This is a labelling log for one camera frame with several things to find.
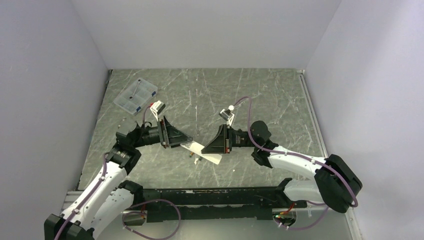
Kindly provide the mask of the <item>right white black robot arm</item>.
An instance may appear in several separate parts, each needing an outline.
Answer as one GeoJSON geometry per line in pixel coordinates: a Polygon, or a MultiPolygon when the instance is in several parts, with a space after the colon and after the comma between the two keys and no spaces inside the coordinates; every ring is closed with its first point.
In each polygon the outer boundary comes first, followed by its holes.
{"type": "Polygon", "coordinates": [[[293,202],[309,201],[324,204],[338,213],[358,206],[357,195],[363,184],[344,160],[304,155],[271,141],[271,132],[261,120],[247,131],[222,124],[217,135],[202,150],[202,154],[229,154],[233,148],[253,148],[253,160],[270,169],[283,169],[301,175],[306,180],[284,179],[277,187],[275,200],[287,208],[293,202]]]}

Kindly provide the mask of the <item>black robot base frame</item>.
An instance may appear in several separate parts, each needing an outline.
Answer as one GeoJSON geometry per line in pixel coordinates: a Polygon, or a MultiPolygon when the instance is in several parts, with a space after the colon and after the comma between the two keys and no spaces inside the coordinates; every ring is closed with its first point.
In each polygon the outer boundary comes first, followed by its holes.
{"type": "Polygon", "coordinates": [[[279,187],[144,188],[126,209],[146,214],[147,223],[173,220],[272,220],[278,212],[304,209],[304,200],[291,201],[279,187]]]}

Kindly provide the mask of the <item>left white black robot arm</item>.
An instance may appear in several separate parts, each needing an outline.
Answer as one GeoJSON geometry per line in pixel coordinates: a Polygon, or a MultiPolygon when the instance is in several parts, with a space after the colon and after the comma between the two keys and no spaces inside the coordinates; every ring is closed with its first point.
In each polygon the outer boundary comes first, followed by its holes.
{"type": "Polygon", "coordinates": [[[124,210],[139,209],[144,203],[143,187],[126,177],[138,163],[140,147],[161,144],[174,148],[193,138],[163,117],[155,126],[123,119],[115,133],[116,142],[103,154],[102,168],[81,195],[59,215],[44,222],[46,240],[95,240],[124,210]]]}

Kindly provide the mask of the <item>white remote control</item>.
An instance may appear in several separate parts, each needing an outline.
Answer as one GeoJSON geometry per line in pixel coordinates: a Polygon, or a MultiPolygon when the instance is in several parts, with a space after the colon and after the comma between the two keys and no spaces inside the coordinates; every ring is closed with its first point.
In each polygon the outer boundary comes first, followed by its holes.
{"type": "Polygon", "coordinates": [[[180,144],[181,147],[190,151],[190,158],[194,158],[194,164],[197,165],[202,160],[207,160],[215,165],[221,162],[222,156],[216,153],[202,153],[204,146],[196,141],[190,141],[180,144]]]}

